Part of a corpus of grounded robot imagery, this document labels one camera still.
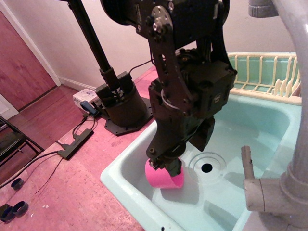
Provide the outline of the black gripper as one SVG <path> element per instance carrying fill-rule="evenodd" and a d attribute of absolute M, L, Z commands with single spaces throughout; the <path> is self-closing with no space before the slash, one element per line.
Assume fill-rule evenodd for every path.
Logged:
<path fill-rule="evenodd" d="M 181 173 L 181 161 L 178 159 L 190 142 L 199 151 L 208 145 L 214 130 L 213 116 L 198 119 L 184 116 L 183 112 L 165 103 L 162 86 L 158 81 L 151 82 L 149 88 L 152 113 L 157 124 L 156 133 L 146 151 L 149 165 L 154 169 L 164 169 L 170 176 Z"/>

